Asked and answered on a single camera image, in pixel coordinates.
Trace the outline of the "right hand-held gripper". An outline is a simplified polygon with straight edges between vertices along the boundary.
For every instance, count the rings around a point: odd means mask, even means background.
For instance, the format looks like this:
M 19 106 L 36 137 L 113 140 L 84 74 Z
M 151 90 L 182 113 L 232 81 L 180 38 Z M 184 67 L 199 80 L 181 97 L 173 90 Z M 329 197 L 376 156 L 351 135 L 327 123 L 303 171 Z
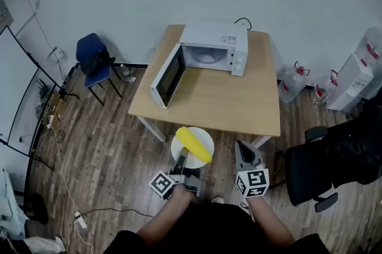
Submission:
M 261 152 L 248 142 L 235 142 L 235 185 L 244 198 L 262 197 L 269 188 L 269 170 Z

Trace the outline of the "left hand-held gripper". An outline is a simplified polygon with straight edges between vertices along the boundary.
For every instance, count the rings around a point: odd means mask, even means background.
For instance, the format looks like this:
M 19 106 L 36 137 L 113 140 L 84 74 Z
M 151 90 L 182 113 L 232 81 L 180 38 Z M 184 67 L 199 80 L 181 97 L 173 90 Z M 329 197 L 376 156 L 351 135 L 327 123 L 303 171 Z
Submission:
M 189 175 L 188 169 L 186 169 L 188 154 L 189 150 L 186 147 L 182 148 L 174 167 L 174 173 L 159 171 L 148 183 L 150 189 L 163 200 L 169 199 L 173 187 L 179 184 L 193 192 L 196 197 L 200 196 L 202 181 L 194 175 Z

